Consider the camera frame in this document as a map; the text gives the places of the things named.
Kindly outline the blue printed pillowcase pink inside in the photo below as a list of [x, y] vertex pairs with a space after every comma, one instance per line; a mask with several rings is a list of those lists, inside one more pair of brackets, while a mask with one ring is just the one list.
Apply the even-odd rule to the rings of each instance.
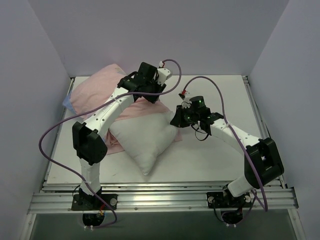
[[[126, 75], [117, 64], [108, 65], [73, 89], [64, 99], [63, 106], [75, 115], [93, 110], [108, 100], [119, 81]], [[126, 108], [116, 120], [133, 119], [168, 111], [169, 108], [160, 101], [152, 104], [141, 97]]]

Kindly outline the white pillow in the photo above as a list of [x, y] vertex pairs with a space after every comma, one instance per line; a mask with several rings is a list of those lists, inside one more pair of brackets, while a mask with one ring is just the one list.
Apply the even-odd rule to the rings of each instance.
[[109, 155], [125, 151], [143, 175], [153, 169], [157, 157], [173, 142], [182, 140], [177, 127], [170, 124], [172, 111], [115, 121], [105, 135]]

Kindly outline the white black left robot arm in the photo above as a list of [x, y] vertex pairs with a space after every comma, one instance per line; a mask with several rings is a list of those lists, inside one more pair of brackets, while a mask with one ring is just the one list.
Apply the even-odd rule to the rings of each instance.
[[136, 102], [145, 98], [154, 104], [166, 88], [166, 80], [172, 75], [165, 69], [164, 61], [158, 67], [142, 62], [137, 71], [120, 79], [108, 98], [107, 105], [97, 110], [84, 122], [72, 126], [72, 142], [81, 165], [83, 180], [79, 187], [77, 203], [95, 210], [100, 206], [102, 187], [100, 184], [100, 162], [108, 148], [104, 141], [109, 127], [120, 114]]

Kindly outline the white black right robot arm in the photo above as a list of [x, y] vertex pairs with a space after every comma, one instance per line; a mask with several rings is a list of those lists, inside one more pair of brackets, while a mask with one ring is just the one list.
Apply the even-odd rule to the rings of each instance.
[[222, 190], [222, 200], [232, 208], [240, 199], [254, 190], [260, 190], [262, 208], [268, 210], [264, 186], [284, 173], [277, 145], [270, 137], [260, 138], [232, 125], [223, 114], [212, 112], [203, 96], [187, 97], [181, 93], [170, 124], [177, 128], [191, 127], [196, 133], [215, 137], [244, 156], [242, 175]]

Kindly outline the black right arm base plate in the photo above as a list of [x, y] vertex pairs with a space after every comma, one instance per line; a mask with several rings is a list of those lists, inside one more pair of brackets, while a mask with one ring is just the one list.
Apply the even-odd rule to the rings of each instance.
[[248, 208], [252, 204], [252, 199], [248, 192], [239, 197], [233, 197], [225, 191], [207, 192], [206, 199], [207, 206], [210, 209]]

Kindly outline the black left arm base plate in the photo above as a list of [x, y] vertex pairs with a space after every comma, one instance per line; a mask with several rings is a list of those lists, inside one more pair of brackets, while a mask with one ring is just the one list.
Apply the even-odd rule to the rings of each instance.
[[[103, 199], [111, 209], [116, 210], [118, 204], [118, 195], [113, 193], [101, 193], [100, 198]], [[72, 211], [95, 211], [95, 210], [106, 210], [110, 209], [105, 203], [99, 200], [96, 196], [85, 194], [75, 194], [73, 196]]]

